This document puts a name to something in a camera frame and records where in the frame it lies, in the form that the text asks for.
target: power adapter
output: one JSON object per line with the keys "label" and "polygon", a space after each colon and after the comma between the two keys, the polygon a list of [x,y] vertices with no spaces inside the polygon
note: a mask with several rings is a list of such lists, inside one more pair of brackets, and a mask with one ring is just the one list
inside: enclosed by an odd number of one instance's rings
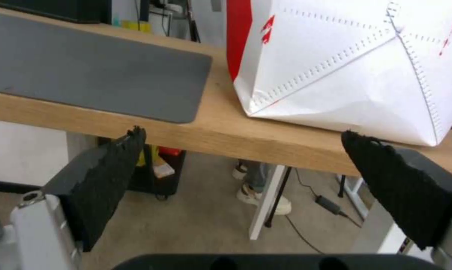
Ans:
{"label": "power adapter", "polygon": [[316,197],[315,203],[319,204],[324,209],[333,213],[335,216],[340,215],[340,216],[343,216],[346,218],[348,217],[347,214],[345,214],[343,211],[341,211],[341,207],[339,205],[337,205],[336,203],[332,202],[331,200],[329,200],[321,195]]}

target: white sneaker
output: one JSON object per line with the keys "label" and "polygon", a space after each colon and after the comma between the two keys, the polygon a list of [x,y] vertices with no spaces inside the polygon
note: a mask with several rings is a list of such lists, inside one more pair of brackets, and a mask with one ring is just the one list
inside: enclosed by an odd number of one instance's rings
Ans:
{"label": "white sneaker", "polygon": [[248,172],[248,167],[246,167],[242,162],[238,162],[233,169],[233,178],[239,181],[243,181],[246,173]]}
{"label": "white sneaker", "polygon": [[[257,193],[254,190],[252,190],[247,184],[243,184],[243,186],[238,190],[238,193],[236,193],[236,198],[238,200],[252,205],[259,205],[259,202],[261,200],[262,193]],[[291,202],[281,196],[279,199],[278,207],[276,207],[276,212],[274,212],[274,215],[288,215],[291,213]]]}

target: paper bag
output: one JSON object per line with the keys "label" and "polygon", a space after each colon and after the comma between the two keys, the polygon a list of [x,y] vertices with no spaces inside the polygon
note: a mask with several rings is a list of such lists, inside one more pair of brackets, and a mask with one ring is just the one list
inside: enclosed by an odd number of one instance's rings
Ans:
{"label": "paper bag", "polygon": [[452,0],[228,0],[248,116],[435,146],[452,126]]}

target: wooden table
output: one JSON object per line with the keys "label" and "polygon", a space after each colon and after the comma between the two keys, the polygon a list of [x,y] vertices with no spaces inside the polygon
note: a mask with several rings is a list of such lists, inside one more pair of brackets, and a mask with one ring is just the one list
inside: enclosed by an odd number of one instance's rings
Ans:
{"label": "wooden table", "polygon": [[[0,121],[110,138],[139,125],[147,130],[147,143],[153,145],[359,176],[344,152],[338,132],[248,118],[233,89],[223,49],[104,24],[72,24],[4,9],[0,13],[212,57],[202,101],[192,123],[165,123],[7,94],[0,94]],[[452,131],[437,147],[412,148],[452,172]],[[264,222],[283,169],[284,166],[278,166],[267,183],[268,191],[250,229],[252,238],[257,237]]]}

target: gray floor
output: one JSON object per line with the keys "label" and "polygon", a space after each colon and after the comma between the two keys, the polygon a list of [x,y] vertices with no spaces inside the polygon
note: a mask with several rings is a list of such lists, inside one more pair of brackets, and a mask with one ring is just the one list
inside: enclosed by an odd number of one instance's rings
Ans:
{"label": "gray floor", "polygon": [[[226,157],[189,153],[178,194],[168,201],[126,193],[94,250],[84,254],[84,269],[111,269],[144,253],[315,253],[281,216],[257,241],[249,241],[255,207],[235,197],[241,183],[231,177],[234,164]],[[303,183],[360,222],[348,198],[336,196],[339,187],[333,174],[300,170],[300,175]],[[285,195],[293,203],[290,217],[306,239],[325,253],[348,251],[359,228],[315,204],[294,171]],[[18,195],[0,193],[2,220],[8,220],[17,200]]]}

